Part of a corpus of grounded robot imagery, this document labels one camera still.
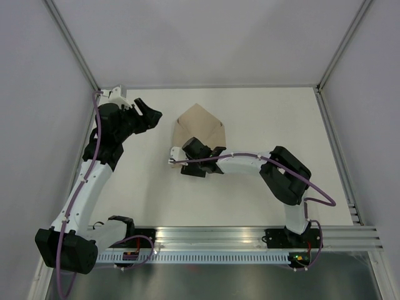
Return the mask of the beige cloth napkin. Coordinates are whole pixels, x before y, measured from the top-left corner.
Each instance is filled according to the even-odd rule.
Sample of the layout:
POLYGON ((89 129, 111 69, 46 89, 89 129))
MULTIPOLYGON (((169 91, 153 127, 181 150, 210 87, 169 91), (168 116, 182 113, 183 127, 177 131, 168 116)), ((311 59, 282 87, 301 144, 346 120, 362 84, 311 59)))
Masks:
POLYGON ((226 147, 223 123, 199 104, 190 107, 174 123, 172 147, 182 147, 190 138, 197 138, 212 150, 226 147))

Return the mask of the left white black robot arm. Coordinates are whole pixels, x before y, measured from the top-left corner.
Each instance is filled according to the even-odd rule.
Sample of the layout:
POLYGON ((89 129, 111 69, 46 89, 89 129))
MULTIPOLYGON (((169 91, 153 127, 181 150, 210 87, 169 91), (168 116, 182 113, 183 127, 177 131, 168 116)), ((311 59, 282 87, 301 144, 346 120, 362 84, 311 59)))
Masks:
POLYGON ((132 218, 113 215, 97 229, 89 228, 90 218, 123 155, 124 141, 155 128, 163 116, 140 98, 132 107, 113 102, 96 106, 95 114, 96 127, 84 149, 79 179, 58 217, 35 235, 47 267, 79 274, 90 273, 107 248, 117 243, 128 248, 136 242, 132 218))

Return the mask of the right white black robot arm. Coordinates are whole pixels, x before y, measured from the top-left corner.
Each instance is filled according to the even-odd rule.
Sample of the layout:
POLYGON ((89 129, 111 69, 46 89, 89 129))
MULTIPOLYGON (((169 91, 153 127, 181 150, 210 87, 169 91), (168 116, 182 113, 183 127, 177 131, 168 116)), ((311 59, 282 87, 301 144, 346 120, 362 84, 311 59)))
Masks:
POLYGON ((311 222, 306 218, 304 195, 310 170, 285 147, 271 152, 231 152, 214 149, 192 137, 182 147, 171 150, 171 160, 182 166, 181 174, 204 178, 207 174, 250 174, 260 176, 274 197, 284 205, 285 238, 299 247, 308 239, 311 222))

